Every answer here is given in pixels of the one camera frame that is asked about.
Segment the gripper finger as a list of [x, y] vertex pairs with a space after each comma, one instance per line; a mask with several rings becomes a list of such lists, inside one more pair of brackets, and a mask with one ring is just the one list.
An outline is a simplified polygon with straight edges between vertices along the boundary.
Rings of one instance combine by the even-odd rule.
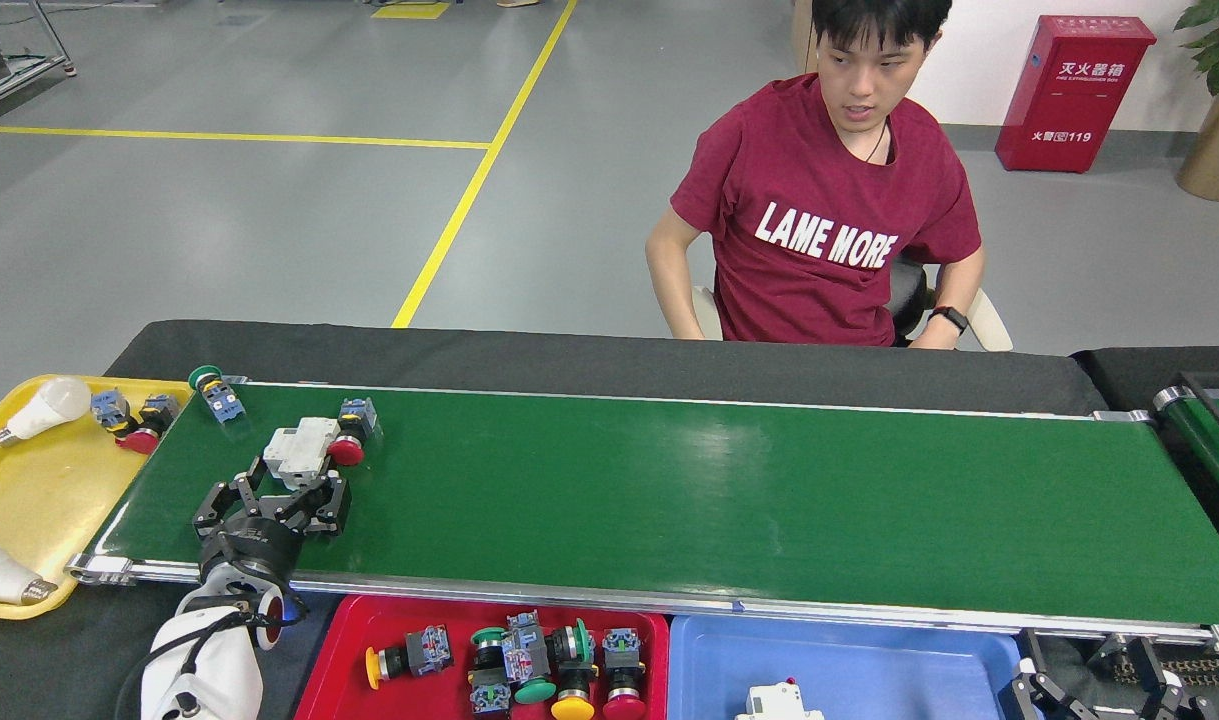
[[205, 541], [230, 518], [230, 510], [240, 518], [261, 518], [263, 510], [260, 506], [260, 497], [256, 491], [267, 473], [263, 456], [254, 457], [254, 462], [247, 470], [238, 473], [230, 480], [215, 482], [210, 489], [201, 506], [193, 512], [193, 528], [196, 530], [199, 541]]
[[274, 497], [274, 519], [284, 528], [302, 536], [341, 534], [350, 510], [350, 482], [338, 470], [327, 470], [321, 478], [288, 496]]
[[1214, 719], [1206, 697], [1189, 694], [1181, 679], [1165, 670], [1150, 641], [1134, 641], [1134, 671], [1147, 693], [1140, 719]]
[[1000, 688], [1004, 719], [1093, 719], [1081, 701], [1056, 683], [1040, 651], [1035, 630], [1015, 635], [1020, 660], [1015, 674]]

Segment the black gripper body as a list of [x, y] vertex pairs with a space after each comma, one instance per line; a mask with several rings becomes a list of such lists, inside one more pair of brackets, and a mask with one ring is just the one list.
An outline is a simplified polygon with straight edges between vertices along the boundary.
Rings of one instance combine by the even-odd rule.
[[286, 584], [293, 577], [304, 536], [271, 518], [235, 515], [222, 520], [215, 512], [197, 515], [199, 582], [207, 584], [221, 568], [247, 577]]

